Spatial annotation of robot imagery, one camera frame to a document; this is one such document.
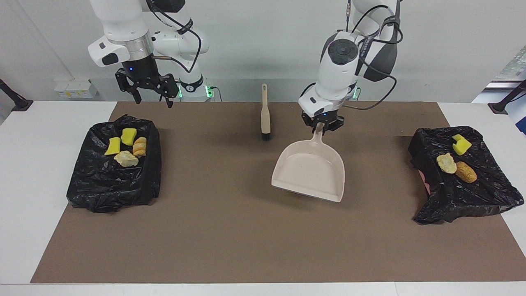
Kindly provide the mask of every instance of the black plastic bag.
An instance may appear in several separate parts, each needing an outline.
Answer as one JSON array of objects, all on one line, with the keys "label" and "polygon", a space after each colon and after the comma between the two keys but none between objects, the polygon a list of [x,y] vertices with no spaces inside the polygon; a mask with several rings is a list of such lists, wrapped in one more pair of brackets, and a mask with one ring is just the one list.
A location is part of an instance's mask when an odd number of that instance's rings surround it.
[{"label": "black plastic bag", "polygon": [[[452,137],[456,134],[472,144],[462,156],[453,150],[456,141]],[[522,195],[501,171],[482,135],[469,126],[418,129],[409,152],[413,156],[411,163],[421,172],[426,186],[429,185],[429,198],[414,218],[418,223],[495,215],[524,204]],[[455,162],[463,161],[476,172],[475,182],[469,184],[454,174],[442,172],[436,159],[448,152]]]},{"label": "black plastic bag", "polygon": [[[146,156],[139,164],[122,167],[105,156],[109,139],[120,137],[124,128],[137,129],[137,137],[147,139]],[[132,147],[123,143],[120,150]],[[150,120],[124,115],[114,122],[91,127],[78,155],[67,191],[74,208],[86,208],[95,213],[117,211],[127,205],[149,204],[159,196],[161,179],[161,150],[159,131]]]}]

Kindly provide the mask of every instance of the dustpan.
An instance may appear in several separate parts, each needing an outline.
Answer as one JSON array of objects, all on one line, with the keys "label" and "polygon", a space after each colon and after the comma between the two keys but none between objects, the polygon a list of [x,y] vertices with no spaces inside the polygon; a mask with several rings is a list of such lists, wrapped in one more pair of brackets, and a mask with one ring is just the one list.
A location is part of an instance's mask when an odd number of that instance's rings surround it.
[{"label": "dustpan", "polygon": [[340,154],[321,141],[318,123],[312,140],[290,144],[278,159],[272,186],[324,200],[340,202],[345,170]]}]

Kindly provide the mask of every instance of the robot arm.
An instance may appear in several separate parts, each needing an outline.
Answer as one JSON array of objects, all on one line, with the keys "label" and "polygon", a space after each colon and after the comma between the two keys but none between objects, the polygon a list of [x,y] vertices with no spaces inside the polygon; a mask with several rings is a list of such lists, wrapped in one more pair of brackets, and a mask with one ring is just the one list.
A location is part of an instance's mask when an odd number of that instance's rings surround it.
[{"label": "robot arm", "polygon": [[337,112],[354,90],[358,76],[379,81],[390,74],[397,56],[399,0],[353,0],[356,32],[337,32],[322,50],[318,80],[302,94],[298,103],[302,118],[315,129],[324,123],[323,132],[335,131],[345,119]]},{"label": "robot arm", "polygon": [[[173,29],[164,33],[156,32],[153,37],[142,17],[139,0],[90,0],[90,3],[103,24],[105,35],[88,47],[89,54],[100,67],[122,63],[123,67],[117,71],[115,77],[120,90],[132,94],[137,104],[141,102],[138,88],[154,90],[166,99],[168,107],[173,105],[169,98],[175,98],[179,94],[174,76],[160,75],[156,60],[177,62],[181,66],[177,77],[182,85],[184,82],[192,85],[198,80],[204,80],[196,60],[199,52],[208,50],[208,41],[201,39],[191,29],[193,22],[184,8],[185,0],[147,0],[154,14],[167,25],[171,21]],[[165,12],[177,13],[179,21]],[[154,56],[154,49],[168,56]],[[185,59],[185,54],[195,54],[196,57],[189,57],[189,61]],[[207,95],[207,92],[197,92],[198,89],[195,87],[193,93]]]}]

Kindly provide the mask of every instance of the brown mat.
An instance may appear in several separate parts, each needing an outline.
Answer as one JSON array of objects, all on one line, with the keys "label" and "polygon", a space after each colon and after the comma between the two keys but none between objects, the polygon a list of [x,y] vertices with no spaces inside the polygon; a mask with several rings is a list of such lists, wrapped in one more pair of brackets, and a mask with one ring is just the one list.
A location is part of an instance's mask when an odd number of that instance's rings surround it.
[{"label": "brown mat", "polygon": [[281,151],[311,137],[297,104],[270,105],[270,142],[256,103],[118,103],[112,120],[123,114],[159,128],[160,197],[113,214],[67,207],[33,283],[526,280],[500,215],[411,220],[426,195],[407,146],[416,128],[448,125],[436,103],[340,112],[323,139],[345,162],[341,203],[270,186]]}]

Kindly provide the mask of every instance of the black stand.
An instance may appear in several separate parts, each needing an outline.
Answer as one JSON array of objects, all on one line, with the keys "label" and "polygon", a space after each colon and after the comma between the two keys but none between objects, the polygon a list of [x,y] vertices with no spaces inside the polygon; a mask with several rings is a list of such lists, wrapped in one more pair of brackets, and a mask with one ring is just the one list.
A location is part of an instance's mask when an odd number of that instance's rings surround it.
[{"label": "black stand", "polygon": [[506,105],[513,101],[514,98],[516,98],[520,93],[526,91],[526,80],[521,82],[519,86],[517,86],[509,95],[507,95],[502,101],[499,103],[488,103],[488,106],[490,106],[491,111],[495,114],[508,114],[506,112]]},{"label": "black stand", "polygon": [[15,106],[11,111],[26,111],[29,109],[31,104],[33,103],[33,100],[27,100],[23,96],[17,94],[15,91],[13,91],[3,80],[0,79],[0,90],[4,91],[4,93],[15,102]]}]

